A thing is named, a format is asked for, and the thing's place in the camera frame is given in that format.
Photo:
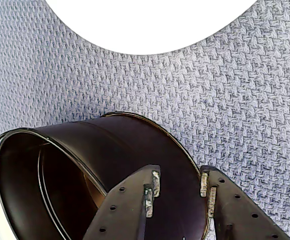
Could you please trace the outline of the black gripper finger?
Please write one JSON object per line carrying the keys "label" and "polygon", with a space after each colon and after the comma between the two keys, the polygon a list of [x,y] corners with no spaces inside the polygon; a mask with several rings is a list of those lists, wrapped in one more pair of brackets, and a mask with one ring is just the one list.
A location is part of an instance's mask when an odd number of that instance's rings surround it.
{"label": "black gripper finger", "polygon": [[207,225],[214,221],[218,240],[289,240],[290,237],[244,191],[216,167],[203,165],[201,197],[206,199]]}
{"label": "black gripper finger", "polygon": [[160,195],[160,166],[146,165],[110,190],[84,240],[143,240],[147,218]]}

